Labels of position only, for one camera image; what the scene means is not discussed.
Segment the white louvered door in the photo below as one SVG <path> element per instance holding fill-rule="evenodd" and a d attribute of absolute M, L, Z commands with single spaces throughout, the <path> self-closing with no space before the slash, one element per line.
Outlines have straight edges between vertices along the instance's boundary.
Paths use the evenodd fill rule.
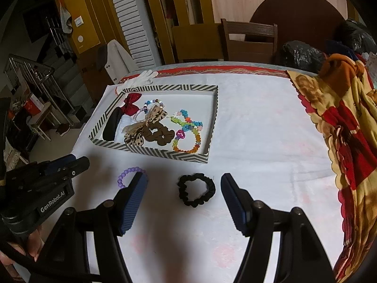
<path fill-rule="evenodd" d="M 161 65 L 144 0 L 113 0 L 131 56 L 140 69 Z"/>

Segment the shoe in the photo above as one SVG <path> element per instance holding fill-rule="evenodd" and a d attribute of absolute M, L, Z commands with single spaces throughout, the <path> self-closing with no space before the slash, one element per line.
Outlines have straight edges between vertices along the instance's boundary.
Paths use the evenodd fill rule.
<path fill-rule="evenodd" d="M 56 129 L 56 133 L 59 133 L 60 136 L 63 136 L 69 130 L 70 130 L 70 125 L 68 123 L 63 123 L 58 126 L 58 128 Z"/>

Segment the orange cloth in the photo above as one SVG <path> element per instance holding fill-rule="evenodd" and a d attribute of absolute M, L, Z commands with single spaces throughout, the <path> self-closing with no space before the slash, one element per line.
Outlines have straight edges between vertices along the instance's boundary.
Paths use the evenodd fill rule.
<path fill-rule="evenodd" d="M 377 90 L 360 61 L 331 55 L 317 77 L 288 71 L 329 148 L 344 219 L 344 249 L 334 273 L 345 281 L 377 234 Z"/>

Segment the striped box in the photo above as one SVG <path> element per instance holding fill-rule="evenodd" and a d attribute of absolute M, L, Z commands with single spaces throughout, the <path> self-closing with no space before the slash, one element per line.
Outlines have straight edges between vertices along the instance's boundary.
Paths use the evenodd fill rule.
<path fill-rule="evenodd" d="M 105 141 L 101 139 L 95 138 L 99 130 L 105 126 L 106 121 L 114 108 L 117 106 L 120 99 L 125 98 L 125 96 L 130 92 L 153 92 L 153 91 L 166 91 L 167 93 L 169 91 L 193 91 L 196 93 L 200 92 L 213 92 L 213 96 L 215 97 L 215 106 L 214 106 L 214 119 L 212 122 L 212 129 L 210 131 L 209 136 L 209 146 L 207 149 L 207 152 L 205 154 L 196 154 L 196 153 L 185 153 L 185 152 L 176 152 L 173 150 L 163 150 L 163 149 L 156 149 L 156 148 L 149 148 L 149 147 L 138 147 L 134 145 L 129 144 L 121 144 L 118 142 L 113 141 Z M 118 96 L 114 99 L 112 104 L 106 109 L 105 113 L 101 116 L 97 124 L 95 125 L 94 129 L 92 129 L 89 139 L 98 146 L 111 148 L 115 150 L 123 150 L 123 151 L 129 151 L 133 153 L 138 154 L 144 154 L 144 155 L 150 155 L 150 156 L 156 156 L 156 157 L 164 157 L 164 158 L 170 158 L 170 159 L 176 159 L 180 161 L 189 161 L 189 162 L 199 162 L 206 164 L 208 163 L 208 156 L 209 156 L 209 149 L 211 145 L 212 135 L 213 135 L 213 129 L 214 124 L 216 121 L 216 115 L 217 115 L 217 93 L 218 88 L 217 85 L 195 85 L 195 84 L 184 84 L 184 85 L 147 85 L 147 86 L 140 86 L 140 87 L 134 87 L 134 88 L 127 88 L 123 89 Z"/>

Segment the black scrunchie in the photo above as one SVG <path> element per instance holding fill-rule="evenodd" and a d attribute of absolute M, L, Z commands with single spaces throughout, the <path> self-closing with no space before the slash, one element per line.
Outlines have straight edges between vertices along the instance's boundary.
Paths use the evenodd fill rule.
<path fill-rule="evenodd" d="M 201 179 L 203 182 L 207 184 L 207 192 L 203 194 L 201 197 L 189 201 L 188 193 L 186 192 L 186 182 L 187 181 L 195 181 L 196 179 Z M 199 204 L 204 204 L 204 202 L 207 202 L 210 200 L 210 198 L 213 197 L 214 193 L 216 192 L 216 188 L 214 186 L 214 182 L 212 179 L 206 177 L 204 174 L 193 174 L 193 175 L 183 175 L 180 177 L 180 180 L 177 183 L 180 191 L 180 199 L 183 201 L 183 203 L 187 206 L 192 206 L 193 208 L 196 208 Z"/>

